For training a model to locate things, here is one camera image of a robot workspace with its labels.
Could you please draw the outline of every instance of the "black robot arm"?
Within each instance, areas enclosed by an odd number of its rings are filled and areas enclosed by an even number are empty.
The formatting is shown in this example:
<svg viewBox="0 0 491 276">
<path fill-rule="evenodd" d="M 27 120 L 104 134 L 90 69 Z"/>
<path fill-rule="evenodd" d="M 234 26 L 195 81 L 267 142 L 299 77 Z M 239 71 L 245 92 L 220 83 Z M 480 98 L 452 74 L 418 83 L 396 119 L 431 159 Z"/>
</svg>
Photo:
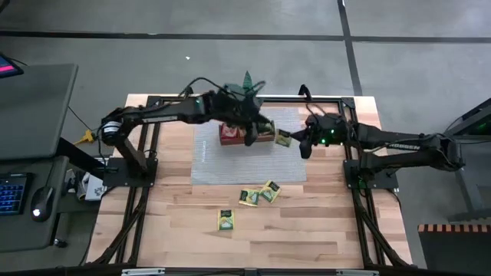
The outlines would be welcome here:
<svg viewBox="0 0 491 276">
<path fill-rule="evenodd" d="M 198 124 L 218 120 L 230 126 L 244 127 L 244 144 L 250 146 L 258 136 L 258 125 L 271 123 L 259 113 L 262 100 L 234 84 L 221 88 L 197 97 L 186 97 L 179 103 L 117 108 L 102 119 L 98 132 L 105 144 L 118 149 L 131 171 L 138 173 L 147 171 L 147 158 L 127 138 L 139 125 L 171 121 Z"/>
<path fill-rule="evenodd" d="M 300 141 L 302 158 L 309 158 L 311 147 L 318 144 L 348 144 L 359 149 L 359 173 L 368 179 L 383 169 L 431 166 L 435 169 L 455 171 L 463 166 L 458 144 L 442 134 L 388 132 L 363 123 L 349 123 L 333 113 L 312 114 L 305 121 L 305 125 L 304 130 L 291 134 L 293 139 Z M 389 156 L 374 154 L 384 147 L 413 152 Z"/>
</svg>

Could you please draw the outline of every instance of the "cable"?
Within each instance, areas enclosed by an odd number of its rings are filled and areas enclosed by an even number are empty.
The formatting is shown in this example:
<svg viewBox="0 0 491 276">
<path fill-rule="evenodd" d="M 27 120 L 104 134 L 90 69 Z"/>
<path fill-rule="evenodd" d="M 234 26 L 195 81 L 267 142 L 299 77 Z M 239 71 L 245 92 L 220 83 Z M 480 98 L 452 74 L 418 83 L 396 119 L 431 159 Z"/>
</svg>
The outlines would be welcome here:
<svg viewBox="0 0 491 276">
<path fill-rule="evenodd" d="M 69 109 L 69 110 L 70 110 L 70 111 L 71 111 L 71 112 L 72 112 L 72 113 L 73 113 L 73 114 L 74 114 L 74 115 L 77 117 L 77 119 L 78 119 L 78 120 L 79 120 L 81 123 L 83 123 L 83 125 L 84 125 L 85 127 L 87 127 L 87 129 L 88 129 L 88 130 L 95 130 L 95 129 L 90 128 L 90 127 L 89 127 L 89 126 L 88 126 L 88 125 L 87 125 L 87 124 L 86 124 L 86 123 L 85 123 L 85 122 L 84 122 L 84 121 L 83 121 L 83 120 L 82 120 L 82 119 L 81 119 L 81 118 L 80 118 L 80 117 L 79 117 L 79 116 L 78 116 L 78 115 L 75 113 L 75 111 L 71 109 L 71 107 L 70 107 L 70 106 L 68 106 L 68 109 Z"/>
<path fill-rule="evenodd" d="M 317 109 L 318 109 L 318 110 L 320 110 L 320 111 L 321 111 L 321 112 L 322 112 L 324 115 L 327 115 L 327 114 L 326 114 L 326 112 L 325 112 L 325 111 L 324 111 L 324 110 L 323 110 L 323 109 L 322 109 L 320 106 L 318 106 L 318 105 L 317 105 L 317 104 L 315 104 L 315 103 L 310 103 L 310 104 L 309 104 L 309 103 L 306 103 L 306 104 L 305 104 L 305 108 L 308 110 L 308 112 L 310 112 L 310 114 L 311 114 L 312 116 L 314 116 L 315 122 L 316 122 L 317 124 L 319 124 L 319 119 L 317 118 L 317 116 L 315 116 L 315 115 L 316 115 L 316 113 L 314 113 L 314 111 L 312 111 L 312 110 L 310 109 L 310 107 L 308 107 L 308 106 L 310 106 L 310 105 L 312 105 L 313 107 L 317 107 Z"/>
<path fill-rule="evenodd" d="M 106 191 L 101 195 L 101 198 L 105 197 L 110 191 L 112 191 L 116 186 L 107 187 Z"/>
<path fill-rule="evenodd" d="M 253 90 L 253 91 L 254 91 L 253 96 L 255 96 L 255 95 L 257 95 L 257 94 L 258 94 L 258 92 L 259 92 L 259 91 L 260 91 L 260 90 L 261 90 L 261 89 L 262 89 L 262 88 L 263 88 L 265 85 L 266 85 L 266 82 L 265 82 L 265 81 L 263 81 L 263 80 L 261 80 L 261 81 L 259 81 L 257 84 L 252 85 L 252 87 L 250 87 L 248 90 L 246 90 L 246 91 L 244 92 L 244 94 L 245 94 L 245 95 L 247 95 L 247 93 L 248 93 L 249 91 Z"/>
<path fill-rule="evenodd" d="M 194 83 L 196 83 L 197 81 L 206 81 L 206 82 L 208 82 L 209 84 L 213 85 L 214 87 L 216 87 L 216 88 L 218 88 L 218 89 L 220 89 L 220 90 L 223 90 L 223 91 L 225 91 L 225 92 L 226 92 L 226 93 L 228 93 L 228 94 L 231 94 L 231 95 L 232 95 L 232 96 L 233 96 L 233 97 L 234 97 L 236 100 L 238 100 L 236 95 L 234 95 L 233 93 L 229 93 L 229 92 L 227 92 L 225 88 L 223 88 L 223 87 L 219 86 L 218 84 L 216 84 L 216 83 L 212 82 L 211 80 L 209 80 L 209 79 L 207 79 L 207 78 L 205 78 L 205 77 L 197 77 L 197 78 L 195 78 L 194 80 L 192 80 L 190 83 L 188 83 L 188 84 L 187 84 L 187 85 L 184 87 L 184 89 L 183 89 L 183 90 L 182 90 L 182 91 L 181 91 L 179 94 L 177 94 L 177 97 L 182 97 L 182 96 L 184 95 L 184 99 L 187 99 L 187 98 L 189 97 L 189 94 L 187 93 L 188 88 L 190 88 L 190 87 L 191 87 L 191 85 L 193 85 L 193 84 L 194 84 Z M 166 103 L 166 104 L 161 105 L 161 106 L 159 106 L 159 107 L 155 107 L 154 109 L 152 109 L 152 111 L 155 111 L 155 110 L 161 110 L 161 109 L 166 108 L 166 107 L 168 107 L 168 106 L 170 106 L 170 105 L 172 105 L 172 102 Z M 132 112 L 126 112 L 125 114 L 138 114 L 138 113 L 144 113 L 144 112 L 146 112 L 146 110 L 135 110 L 135 111 L 132 111 Z"/>
<path fill-rule="evenodd" d="M 87 245 L 87 248 L 85 248 L 84 255 L 82 256 L 82 259 L 78 263 L 78 266 L 81 266 L 85 262 L 85 260 L 87 259 L 87 254 L 89 253 L 89 247 L 90 246 L 91 246 L 91 242 L 89 241 L 89 244 Z"/>
<path fill-rule="evenodd" d="M 157 151 L 156 151 L 156 150 L 153 150 L 153 149 L 147 149 L 147 150 L 144 150 L 144 151 L 143 151 L 143 154 L 144 154 L 144 153 L 148 153 L 148 158 L 150 158 L 150 157 L 151 157 L 150 153 L 153 153 L 153 154 L 154 154 L 152 157 L 157 156 Z"/>
<path fill-rule="evenodd" d="M 15 61 L 15 62 L 17 62 L 17 63 L 20 63 L 20 64 L 22 64 L 22 65 L 24 65 L 24 66 L 27 66 L 27 67 L 29 66 L 29 65 L 27 65 L 26 63 L 24 63 L 24 62 L 22 62 L 22 61 L 20 61 L 20 60 L 17 60 L 17 59 L 15 59 L 15 58 L 11 58 L 11 57 L 7 57 L 7 58 L 8 58 L 9 60 L 11 60 L 11 61 Z"/>
<path fill-rule="evenodd" d="M 48 173 L 48 177 L 46 179 L 46 183 L 44 184 L 44 187 L 46 187 L 49 183 L 49 178 L 51 177 L 51 172 L 53 172 L 53 168 L 54 168 L 54 160 L 51 160 L 52 163 L 51 163 L 51 168 L 49 169 L 49 173 Z"/>
<path fill-rule="evenodd" d="M 99 126 L 99 129 L 97 129 L 97 148 L 98 148 L 98 151 L 99 151 L 99 157 L 102 159 L 102 162 L 104 164 L 104 171 L 103 173 L 106 172 L 106 158 L 102 155 L 102 151 L 101 151 L 101 135 L 100 132 L 101 132 L 101 129 L 103 129 L 104 127 L 103 126 Z"/>
<path fill-rule="evenodd" d="M 445 153 L 443 153 L 443 151 L 441 151 L 441 149 L 439 149 L 439 150 L 437 149 L 437 152 L 439 152 L 439 153 L 442 154 L 443 158 L 445 158 L 445 161 L 447 161 L 447 164 L 452 165 L 452 163 L 450 162 L 450 160 L 448 159 L 448 157 L 445 155 Z"/>
<path fill-rule="evenodd" d="M 360 140 L 358 139 L 358 136 L 356 135 L 356 131 L 354 130 L 354 127 L 353 125 L 351 125 L 350 123 L 347 123 L 347 125 L 351 128 L 351 132 L 353 134 L 353 137 L 354 137 L 354 141 L 357 143 L 357 147 L 356 150 L 357 150 L 357 154 L 358 154 L 358 168 L 361 168 L 361 157 L 363 156 L 363 148 L 361 147 L 361 143 L 360 143 Z"/>
<path fill-rule="evenodd" d="M 401 203 L 400 203 L 400 199 L 399 199 L 399 196 L 397 195 L 397 193 L 395 193 L 395 192 L 394 192 L 393 190 L 391 190 L 391 189 L 387 189 L 387 191 L 388 191 L 389 193 L 391 193 L 391 194 L 393 194 L 393 195 L 394 195 L 394 197 L 395 197 L 395 198 L 396 198 L 396 200 L 397 200 L 397 203 L 399 203 L 399 209 L 402 211 L 402 205 L 401 205 Z"/>
</svg>

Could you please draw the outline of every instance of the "yellow clamp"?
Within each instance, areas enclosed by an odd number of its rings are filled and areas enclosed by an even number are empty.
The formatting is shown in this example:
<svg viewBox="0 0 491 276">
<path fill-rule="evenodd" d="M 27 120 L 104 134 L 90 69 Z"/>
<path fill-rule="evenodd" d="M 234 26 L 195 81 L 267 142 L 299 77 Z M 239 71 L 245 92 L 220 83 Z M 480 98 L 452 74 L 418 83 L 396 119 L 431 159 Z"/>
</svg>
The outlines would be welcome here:
<svg viewBox="0 0 491 276">
<path fill-rule="evenodd" d="M 94 135 L 92 134 L 91 130 L 85 130 L 85 135 L 82 136 L 82 139 L 80 141 L 75 142 L 74 145 L 78 145 L 81 143 L 93 143 L 95 141 Z"/>
</svg>

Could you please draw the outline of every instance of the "gray floor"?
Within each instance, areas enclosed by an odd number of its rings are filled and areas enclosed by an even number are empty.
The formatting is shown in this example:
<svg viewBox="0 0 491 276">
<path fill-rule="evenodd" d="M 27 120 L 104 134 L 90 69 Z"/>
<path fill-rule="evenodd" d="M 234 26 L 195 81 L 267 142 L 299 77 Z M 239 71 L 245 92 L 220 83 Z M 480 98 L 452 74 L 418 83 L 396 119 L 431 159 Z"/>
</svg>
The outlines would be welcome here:
<svg viewBox="0 0 491 276">
<path fill-rule="evenodd" d="M 491 36 L 487 0 L 344 2 L 352 35 Z M 0 29 L 343 34 L 335 0 L 16 0 L 0 14 Z M 354 43 L 353 47 L 363 95 L 376 97 L 386 130 L 441 132 L 491 95 L 491 44 Z M 28 64 L 78 64 L 71 106 L 94 127 L 108 111 L 123 105 L 129 93 L 176 93 L 198 76 L 218 83 L 240 82 L 249 70 L 254 79 L 268 81 L 265 94 L 295 94 L 301 84 L 313 94 L 354 94 L 343 41 L 0 37 L 0 51 Z M 69 115 L 64 136 L 75 141 L 83 131 Z M 95 154 L 93 147 L 84 149 Z M 417 225 L 446 223 L 448 215 L 462 212 L 465 205 L 451 173 L 403 169 L 397 177 L 413 260 L 425 267 Z M 78 263 L 83 246 L 64 249 L 76 251 L 70 261 L 57 259 L 54 252 L 39 254 L 39 260 L 51 265 Z"/>
</svg>

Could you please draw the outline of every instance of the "wooden table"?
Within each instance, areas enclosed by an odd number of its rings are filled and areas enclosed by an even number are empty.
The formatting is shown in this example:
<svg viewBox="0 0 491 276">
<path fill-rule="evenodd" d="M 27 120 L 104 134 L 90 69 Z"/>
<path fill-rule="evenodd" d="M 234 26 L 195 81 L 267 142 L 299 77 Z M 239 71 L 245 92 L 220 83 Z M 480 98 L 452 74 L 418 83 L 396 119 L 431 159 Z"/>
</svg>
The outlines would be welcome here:
<svg viewBox="0 0 491 276">
<path fill-rule="evenodd" d="M 146 94 L 128 95 L 126 105 L 147 102 Z M 355 97 L 358 120 L 380 127 L 373 97 Z M 337 113 L 334 104 L 321 104 Z M 263 107 L 297 107 L 303 124 L 304 103 L 264 103 Z M 341 146 L 313 149 L 306 162 L 306 182 L 279 183 L 282 192 L 272 204 L 238 204 L 242 188 L 257 185 L 191 186 L 193 125 L 161 124 L 156 185 L 150 190 L 138 258 L 139 266 L 361 268 L 362 260 L 351 192 L 345 187 Z M 140 128 L 130 135 L 137 147 Z M 104 197 L 87 261 L 99 257 L 121 228 L 128 188 Z M 398 254 L 411 262 L 403 220 L 396 199 L 374 190 L 381 232 Z M 217 210 L 235 209 L 236 229 L 218 232 Z M 131 246 L 132 234 L 128 242 Z M 372 259 L 373 239 L 368 238 Z"/>
</svg>

